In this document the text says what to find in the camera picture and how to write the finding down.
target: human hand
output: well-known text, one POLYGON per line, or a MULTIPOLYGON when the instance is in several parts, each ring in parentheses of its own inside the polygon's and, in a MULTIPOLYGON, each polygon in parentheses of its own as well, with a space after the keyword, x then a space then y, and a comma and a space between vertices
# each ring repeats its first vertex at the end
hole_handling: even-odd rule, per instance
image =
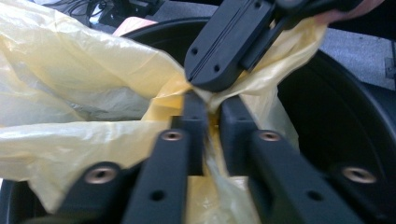
POLYGON ((318 23, 327 24, 334 21, 344 21, 355 17, 364 15, 374 8, 378 7, 384 0, 363 0, 357 7, 348 12, 342 12, 339 10, 331 10, 315 16, 318 23))

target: twisted plastic bag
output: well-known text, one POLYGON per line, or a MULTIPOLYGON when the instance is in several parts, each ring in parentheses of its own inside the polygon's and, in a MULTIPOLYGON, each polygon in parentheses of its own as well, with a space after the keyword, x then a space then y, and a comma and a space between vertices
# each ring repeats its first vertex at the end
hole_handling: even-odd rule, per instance
MULTIPOLYGON (((276 85, 312 57, 324 31, 303 21, 227 91, 196 90, 208 112, 241 94, 262 128, 296 145, 276 85)), ((99 161, 129 167, 146 158, 190 88, 164 52, 91 30, 52 9, 3 0, 0 177, 27 180, 53 212, 86 167, 99 161)), ((217 144, 216 130, 212 137, 217 144)), ((187 222, 257 222, 244 178, 227 177, 219 147, 205 154, 206 176, 189 177, 187 222)))

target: metal screw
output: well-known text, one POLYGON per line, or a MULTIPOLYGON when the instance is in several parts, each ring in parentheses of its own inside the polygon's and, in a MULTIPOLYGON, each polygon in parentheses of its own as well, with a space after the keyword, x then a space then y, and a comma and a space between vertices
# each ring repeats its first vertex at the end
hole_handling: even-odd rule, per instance
POLYGON ((268 142, 276 142, 280 140, 280 136, 277 133, 271 133, 271 132, 260 133, 260 138, 268 142))
POLYGON ((376 182, 376 177, 373 174, 358 167, 344 168, 343 175, 349 180, 361 184, 373 184, 376 182))
POLYGON ((117 171, 111 167, 98 167, 85 175, 85 181, 90 184, 105 184, 116 177, 117 171))
POLYGON ((183 137, 183 134, 178 132, 163 133, 162 139, 165 141, 178 141, 183 137))

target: translucent yellow bag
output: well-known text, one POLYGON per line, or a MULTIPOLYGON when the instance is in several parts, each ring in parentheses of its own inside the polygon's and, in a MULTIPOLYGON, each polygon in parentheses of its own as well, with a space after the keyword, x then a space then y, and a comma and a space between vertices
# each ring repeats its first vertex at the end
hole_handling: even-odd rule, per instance
MULTIPOLYGON (((262 128, 297 146, 276 85, 310 59, 324 31, 305 20, 227 91, 196 92, 210 113, 241 94, 262 128)), ((91 30, 55 10, 3 0, 0 176, 27 180, 53 212, 86 167, 99 161, 129 167, 146 158, 190 88, 183 69, 164 52, 91 30)), ((257 222, 244 178, 227 177, 219 148, 206 155, 206 176, 189 179, 187 221, 257 222)))

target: crumpled plastic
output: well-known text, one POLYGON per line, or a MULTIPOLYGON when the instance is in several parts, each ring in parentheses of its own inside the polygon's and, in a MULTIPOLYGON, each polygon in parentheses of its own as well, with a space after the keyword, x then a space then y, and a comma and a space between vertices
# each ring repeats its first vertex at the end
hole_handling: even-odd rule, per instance
MULTIPOLYGON (((324 32, 313 20, 302 21, 230 89, 195 91, 209 113, 240 94, 261 128, 283 133, 297 146, 276 85, 313 56, 324 32)), ((91 30, 52 9, 3 0, 0 176, 27 180, 54 212, 90 165, 130 167, 149 156, 189 89, 182 67, 165 52, 91 30)), ((257 223, 245 178, 227 176, 216 129, 211 136, 205 176, 189 177, 187 222, 257 223)))

